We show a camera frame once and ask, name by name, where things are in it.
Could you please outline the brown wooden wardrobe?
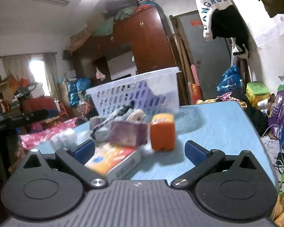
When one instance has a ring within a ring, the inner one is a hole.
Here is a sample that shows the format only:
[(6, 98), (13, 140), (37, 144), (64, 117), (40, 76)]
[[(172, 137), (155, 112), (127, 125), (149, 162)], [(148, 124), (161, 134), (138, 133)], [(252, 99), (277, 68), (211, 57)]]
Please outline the brown wooden wardrobe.
[(99, 69), (111, 79), (108, 60), (131, 51), (140, 74), (175, 66), (171, 40), (164, 13), (151, 6), (116, 21), (111, 35), (90, 36), (72, 52), (71, 59), (77, 77), (93, 79)]

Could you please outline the purple tissue pack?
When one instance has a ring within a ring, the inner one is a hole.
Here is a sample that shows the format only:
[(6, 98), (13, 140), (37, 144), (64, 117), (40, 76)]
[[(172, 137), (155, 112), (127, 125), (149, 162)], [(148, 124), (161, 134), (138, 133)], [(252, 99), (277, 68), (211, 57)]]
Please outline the purple tissue pack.
[(145, 80), (140, 80), (131, 85), (129, 101), (135, 101), (135, 109), (142, 109), (147, 115), (156, 115), (167, 111), (165, 106), (166, 96), (155, 94)]

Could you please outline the clear plastic wrapped bundle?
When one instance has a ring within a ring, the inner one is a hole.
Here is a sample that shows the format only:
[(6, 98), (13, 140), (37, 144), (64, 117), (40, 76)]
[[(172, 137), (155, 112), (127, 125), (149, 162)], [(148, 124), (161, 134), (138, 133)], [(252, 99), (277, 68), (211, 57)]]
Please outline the clear plastic wrapped bundle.
[(90, 119), (91, 137), (96, 143), (139, 147), (148, 142), (149, 124), (141, 109), (130, 109), (121, 116), (114, 111), (108, 118)]

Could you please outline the blue plastic bag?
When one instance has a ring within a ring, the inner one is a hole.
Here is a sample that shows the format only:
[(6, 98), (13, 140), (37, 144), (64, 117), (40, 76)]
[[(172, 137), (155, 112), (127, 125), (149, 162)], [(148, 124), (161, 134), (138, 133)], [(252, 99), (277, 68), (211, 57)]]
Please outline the blue plastic bag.
[(222, 80), (216, 88), (218, 96), (228, 92), (241, 90), (241, 81), (242, 78), (239, 67), (237, 65), (229, 67), (223, 73)]

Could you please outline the grey door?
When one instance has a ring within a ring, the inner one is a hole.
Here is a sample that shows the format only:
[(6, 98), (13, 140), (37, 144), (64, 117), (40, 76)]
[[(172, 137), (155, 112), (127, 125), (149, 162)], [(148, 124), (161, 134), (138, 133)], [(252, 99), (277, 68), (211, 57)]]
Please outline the grey door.
[(230, 67), (230, 40), (221, 37), (211, 41), (205, 40), (203, 24), (196, 10), (176, 18), (192, 56), (191, 62), (195, 65), (203, 98), (207, 100), (217, 97), (216, 88), (223, 73)]

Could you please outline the white orange medicine box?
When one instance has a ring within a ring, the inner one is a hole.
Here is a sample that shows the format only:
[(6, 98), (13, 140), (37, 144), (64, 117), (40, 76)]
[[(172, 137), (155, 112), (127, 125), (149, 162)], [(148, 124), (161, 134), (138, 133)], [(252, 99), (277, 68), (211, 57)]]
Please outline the white orange medicine box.
[(85, 167), (112, 181), (123, 179), (141, 160), (139, 148), (107, 143), (95, 148), (95, 154), (85, 163)]

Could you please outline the green yellow box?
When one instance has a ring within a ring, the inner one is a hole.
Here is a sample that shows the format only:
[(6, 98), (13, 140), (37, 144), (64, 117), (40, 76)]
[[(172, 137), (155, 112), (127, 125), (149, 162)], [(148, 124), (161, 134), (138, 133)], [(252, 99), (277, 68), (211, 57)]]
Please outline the green yellow box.
[(253, 107), (257, 107), (259, 101), (270, 97), (268, 88), (259, 81), (249, 82), (246, 87), (246, 96)]

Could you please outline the purple soap packet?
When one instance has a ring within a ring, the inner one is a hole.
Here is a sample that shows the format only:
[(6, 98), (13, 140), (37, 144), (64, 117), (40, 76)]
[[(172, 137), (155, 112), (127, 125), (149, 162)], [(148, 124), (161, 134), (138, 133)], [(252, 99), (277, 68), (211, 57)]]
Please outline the purple soap packet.
[(112, 121), (108, 142), (113, 145), (139, 147), (148, 142), (148, 123), (140, 121)]

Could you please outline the window curtains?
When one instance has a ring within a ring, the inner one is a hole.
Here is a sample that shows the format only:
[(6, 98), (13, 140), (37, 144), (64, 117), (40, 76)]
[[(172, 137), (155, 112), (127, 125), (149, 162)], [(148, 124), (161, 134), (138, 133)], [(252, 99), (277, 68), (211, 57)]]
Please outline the window curtains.
[(47, 94), (59, 99), (56, 53), (29, 53), (0, 56), (7, 77), (15, 80), (27, 79), (30, 83), (45, 80)]

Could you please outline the white plastic basket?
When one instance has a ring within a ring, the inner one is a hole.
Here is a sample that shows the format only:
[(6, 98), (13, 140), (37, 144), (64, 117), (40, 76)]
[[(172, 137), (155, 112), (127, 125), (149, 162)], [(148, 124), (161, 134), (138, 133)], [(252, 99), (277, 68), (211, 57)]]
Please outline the white plastic basket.
[(177, 73), (179, 67), (155, 70), (89, 88), (86, 95), (103, 117), (130, 102), (148, 115), (174, 114), (179, 111)]

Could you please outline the orange bottle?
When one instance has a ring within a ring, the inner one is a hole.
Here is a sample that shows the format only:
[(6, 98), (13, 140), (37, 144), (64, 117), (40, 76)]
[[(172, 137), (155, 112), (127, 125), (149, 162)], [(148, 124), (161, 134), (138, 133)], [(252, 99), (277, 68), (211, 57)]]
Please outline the orange bottle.
[(174, 115), (160, 113), (150, 123), (150, 142), (155, 151), (171, 151), (175, 148), (176, 132)]

